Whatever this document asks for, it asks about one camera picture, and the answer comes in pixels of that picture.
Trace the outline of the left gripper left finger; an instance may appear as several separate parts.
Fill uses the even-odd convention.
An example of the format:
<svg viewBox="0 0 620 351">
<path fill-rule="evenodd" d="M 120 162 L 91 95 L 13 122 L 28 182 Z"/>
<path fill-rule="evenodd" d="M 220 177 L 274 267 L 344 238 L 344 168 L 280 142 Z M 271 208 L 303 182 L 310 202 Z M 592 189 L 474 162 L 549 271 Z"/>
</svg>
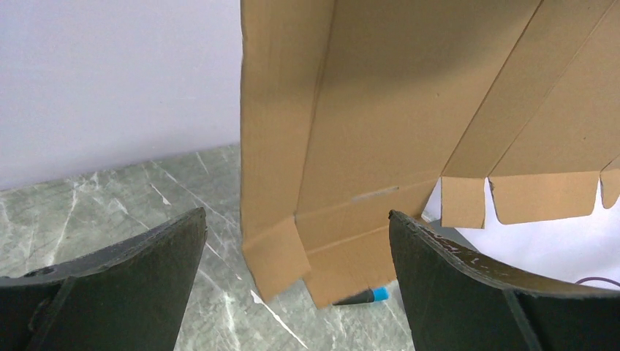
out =
<svg viewBox="0 0 620 351">
<path fill-rule="evenodd" d="M 3 350 L 173 350 L 207 238 L 194 208 L 142 234 L 1 278 Z"/>
</svg>

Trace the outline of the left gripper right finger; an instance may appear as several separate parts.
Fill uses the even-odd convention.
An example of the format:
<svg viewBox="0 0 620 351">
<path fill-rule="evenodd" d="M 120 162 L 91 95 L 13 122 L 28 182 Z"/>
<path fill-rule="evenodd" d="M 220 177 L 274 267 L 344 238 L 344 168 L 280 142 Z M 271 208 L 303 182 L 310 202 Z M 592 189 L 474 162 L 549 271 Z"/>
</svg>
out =
<svg viewBox="0 0 620 351">
<path fill-rule="evenodd" d="M 617 350 L 619 292 L 523 271 L 400 212 L 389 239 L 416 350 Z"/>
</svg>

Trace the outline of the brown cardboard box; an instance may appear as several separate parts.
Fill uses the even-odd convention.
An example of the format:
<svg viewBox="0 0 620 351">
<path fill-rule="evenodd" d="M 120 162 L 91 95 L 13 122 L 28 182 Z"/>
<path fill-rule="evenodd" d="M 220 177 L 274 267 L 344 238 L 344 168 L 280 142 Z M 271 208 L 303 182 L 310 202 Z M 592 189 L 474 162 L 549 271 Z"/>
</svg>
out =
<svg viewBox="0 0 620 351">
<path fill-rule="evenodd" d="M 446 227 L 619 197 L 617 1 L 242 1 L 241 231 L 265 301 L 396 278 L 391 210 Z"/>
</svg>

